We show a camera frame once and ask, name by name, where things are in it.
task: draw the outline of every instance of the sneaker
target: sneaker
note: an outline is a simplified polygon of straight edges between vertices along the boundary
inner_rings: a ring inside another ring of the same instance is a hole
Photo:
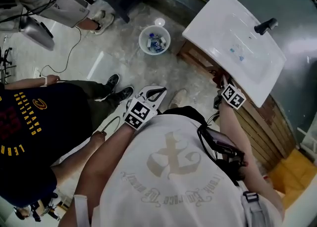
[[[103,19],[98,21],[101,28],[96,31],[91,31],[95,35],[101,35],[114,21],[114,15],[112,13],[107,14]]]
[[[111,92],[113,92],[114,88],[119,83],[119,80],[120,80],[119,74],[114,74],[108,79],[106,86],[108,86],[111,89],[110,90]]]
[[[105,17],[105,15],[106,15],[106,11],[105,10],[100,10],[94,15],[92,20],[101,21]]]
[[[125,99],[128,99],[134,92],[133,87],[126,87],[120,92],[117,92],[115,95],[119,98],[119,101],[122,102]]]
[[[169,109],[172,108],[176,108],[176,107],[181,107],[182,106],[182,102],[185,99],[185,97],[187,96],[187,91],[185,89],[181,89],[179,90],[174,98],[171,100],[171,102],[168,105]]]

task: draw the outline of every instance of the wristband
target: wristband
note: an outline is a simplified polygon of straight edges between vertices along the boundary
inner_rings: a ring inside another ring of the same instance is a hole
[[[43,86],[47,86],[47,85],[48,85],[48,78],[47,78],[46,76],[42,76],[42,78],[44,78],[44,79],[45,79],[45,83],[44,83],[44,85],[43,85]]]
[[[222,99],[224,99],[230,106],[235,109],[239,109],[246,101],[246,97],[232,84],[227,84],[225,89],[221,93]]]

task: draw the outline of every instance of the faucet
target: faucet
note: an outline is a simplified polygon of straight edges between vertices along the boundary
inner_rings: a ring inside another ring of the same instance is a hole
[[[277,19],[271,18],[270,20],[255,26],[254,31],[260,35],[264,35],[269,28],[272,30],[276,26],[278,26]]]

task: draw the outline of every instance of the sink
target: sink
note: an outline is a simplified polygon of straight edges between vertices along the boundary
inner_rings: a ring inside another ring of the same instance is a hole
[[[261,107],[286,61],[271,35],[260,35],[260,22],[237,0],[210,0],[183,32]]]

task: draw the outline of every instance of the electrical cable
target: electrical cable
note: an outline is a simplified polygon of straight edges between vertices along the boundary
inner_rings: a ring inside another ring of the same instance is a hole
[[[71,54],[71,52],[73,51],[73,49],[74,49],[74,48],[80,43],[80,41],[81,41],[81,31],[80,31],[80,29],[79,29],[78,27],[76,27],[76,28],[79,30],[79,34],[80,34],[79,41],[71,48],[71,50],[70,50],[70,52],[69,52],[69,54],[68,54],[68,58],[67,58],[67,62],[66,62],[66,67],[65,67],[65,69],[63,69],[62,71],[56,71],[56,70],[54,70],[54,69],[48,64],[48,65],[45,65],[45,66],[42,68],[42,70],[41,70],[41,72],[40,72],[40,76],[42,76],[42,71],[43,71],[46,67],[49,67],[49,68],[50,68],[52,71],[54,71],[55,73],[62,73],[62,72],[64,72],[64,71],[67,69],[70,54]]]
[[[214,118],[218,117],[219,116],[219,111],[217,111],[216,113],[214,113],[213,115],[211,115],[209,117],[209,119],[207,120],[207,125],[210,126],[211,125],[211,122],[214,120]]]
[[[115,128],[115,130],[114,130],[114,132],[118,129],[118,127],[119,127],[119,124],[120,124],[120,121],[121,121],[121,118],[120,118],[120,116],[116,116],[116,117],[114,117],[104,128],[103,128],[103,130],[101,130],[101,132],[104,132],[105,131],[105,129],[115,120],[115,119],[118,119],[119,118],[119,122],[118,122],[118,125],[117,125],[117,127]]]
[[[18,18],[18,17],[22,17],[22,16],[32,16],[32,15],[35,15],[35,14],[40,14],[40,13],[43,12],[45,9],[47,9],[50,5],[52,6],[52,4],[55,3],[56,1],[57,1],[57,0],[50,0],[48,3],[43,4],[43,5],[41,5],[41,6],[37,7],[37,8],[35,8],[35,9],[29,11],[29,12],[26,12],[26,13],[24,13],[24,14],[19,14],[19,15],[15,15],[15,16],[8,17],[8,18],[6,18],[6,19],[0,21],[0,23],[7,22],[7,21],[10,21],[10,20],[16,19],[16,18]]]

